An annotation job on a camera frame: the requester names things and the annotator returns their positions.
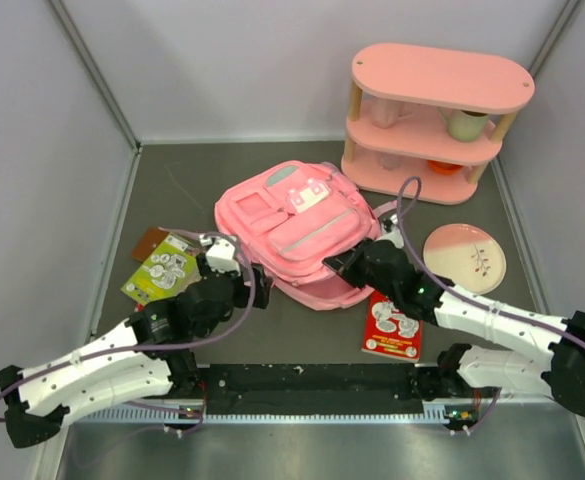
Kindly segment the pink student backpack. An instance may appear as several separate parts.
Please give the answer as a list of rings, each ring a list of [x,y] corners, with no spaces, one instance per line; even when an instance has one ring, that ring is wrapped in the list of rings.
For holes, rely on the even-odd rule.
[[[331,163],[280,163],[226,190],[216,202],[217,229],[237,237],[246,256],[274,285],[316,310],[347,309],[373,292],[355,288],[324,265],[367,238],[382,234],[384,204],[371,207]]]

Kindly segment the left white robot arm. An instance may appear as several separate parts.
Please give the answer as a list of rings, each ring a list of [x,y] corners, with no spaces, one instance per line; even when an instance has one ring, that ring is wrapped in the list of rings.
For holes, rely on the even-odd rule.
[[[38,445],[118,404],[192,394],[200,373],[191,344],[209,338],[235,309],[266,308],[273,284],[258,263],[216,272],[200,254],[197,265],[201,278],[183,292],[148,303],[80,349],[39,367],[0,370],[12,445]]]

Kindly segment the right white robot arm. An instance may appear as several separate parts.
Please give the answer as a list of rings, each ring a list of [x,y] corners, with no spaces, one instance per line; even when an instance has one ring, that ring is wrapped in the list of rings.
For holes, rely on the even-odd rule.
[[[472,388],[542,395],[585,417],[585,312],[571,317],[522,310],[472,294],[417,269],[389,240],[366,239],[324,265],[353,287],[371,287],[400,313],[495,344],[455,344],[438,360],[439,384],[459,396]]]

